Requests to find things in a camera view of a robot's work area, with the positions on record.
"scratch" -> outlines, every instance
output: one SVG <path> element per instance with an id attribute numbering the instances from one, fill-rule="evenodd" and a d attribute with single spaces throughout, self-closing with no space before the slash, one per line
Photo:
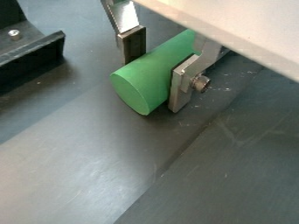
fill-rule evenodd
<path id="1" fill-rule="evenodd" d="M 269 133 L 271 133 L 274 135 L 286 135 L 286 132 L 282 130 L 270 130 Z"/>
<path id="2" fill-rule="evenodd" d="M 78 191 L 76 195 L 59 207 L 58 210 L 66 207 L 80 196 L 80 193 L 82 193 L 82 190 Z"/>
<path id="3" fill-rule="evenodd" d="M 156 181 L 156 163 L 154 163 L 154 183 Z"/>
<path id="4" fill-rule="evenodd" d="M 226 124 L 222 121 L 218 121 L 216 124 L 220 126 L 227 138 L 231 140 L 232 144 L 242 146 L 244 142 L 239 141 L 232 131 L 228 129 Z"/>
<path id="5" fill-rule="evenodd" d="M 291 115 L 293 111 L 289 111 L 285 116 L 281 118 L 281 120 L 262 133 L 258 135 L 254 141 L 251 141 L 250 145 L 255 144 L 263 137 L 267 136 L 267 134 L 271 134 L 275 131 L 275 128 L 279 126 L 279 124 L 283 122 L 283 120 Z"/>
<path id="6" fill-rule="evenodd" d="M 227 117 L 227 121 L 230 120 L 230 115 L 228 115 L 228 117 Z"/>
<path id="7" fill-rule="evenodd" d="M 188 178 L 188 177 L 192 175 L 192 173 L 194 173 L 199 168 L 200 168 L 200 167 L 196 165 L 196 166 L 191 169 L 191 171 L 188 172 L 186 178 Z"/>

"bolt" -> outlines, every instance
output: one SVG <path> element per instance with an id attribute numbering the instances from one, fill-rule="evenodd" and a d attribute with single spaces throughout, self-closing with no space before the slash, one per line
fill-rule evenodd
<path id="1" fill-rule="evenodd" d="M 11 37 L 11 40 L 16 41 L 22 38 L 22 33 L 18 30 L 11 30 L 8 32 L 8 35 Z"/>
<path id="2" fill-rule="evenodd" d="M 191 87 L 202 93 L 207 91 L 210 84 L 211 79 L 207 76 L 202 75 L 202 73 L 198 74 L 191 80 Z"/>

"dark grey surface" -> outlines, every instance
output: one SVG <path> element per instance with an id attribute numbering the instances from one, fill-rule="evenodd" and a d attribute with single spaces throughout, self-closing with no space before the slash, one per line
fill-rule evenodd
<path id="1" fill-rule="evenodd" d="M 20 5 L 46 35 L 66 32 L 66 61 L 2 89 L 0 223 L 114 223 L 261 66 L 230 57 L 210 74 L 207 94 L 195 94 L 179 114 L 163 105 L 143 117 L 110 85 L 120 57 L 100 2 Z M 183 28 L 138 11 L 152 48 Z"/>
<path id="2" fill-rule="evenodd" d="M 0 29 L 26 20 L 24 13 L 16 0 L 0 2 Z"/>
<path id="3" fill-rule="evenodd" d="M 116 223 L 298 223 L 298 95 L 265 70 Z"/>

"white panel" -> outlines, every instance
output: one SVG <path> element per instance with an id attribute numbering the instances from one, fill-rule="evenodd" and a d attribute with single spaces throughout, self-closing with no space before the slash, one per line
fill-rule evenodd
<path id="1" fill-rule="evenodd" d="M 135 2 L 299 81 L 299 1 Z"/>

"black bracket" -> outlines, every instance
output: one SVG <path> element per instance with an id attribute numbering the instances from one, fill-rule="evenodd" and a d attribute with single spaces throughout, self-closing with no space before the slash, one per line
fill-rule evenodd
<path id="1" fill-rule="evenodd" d="M 16 0 L 0 1 L 0 85 L 62 58 L 66 34 L 44 36 Z"/>

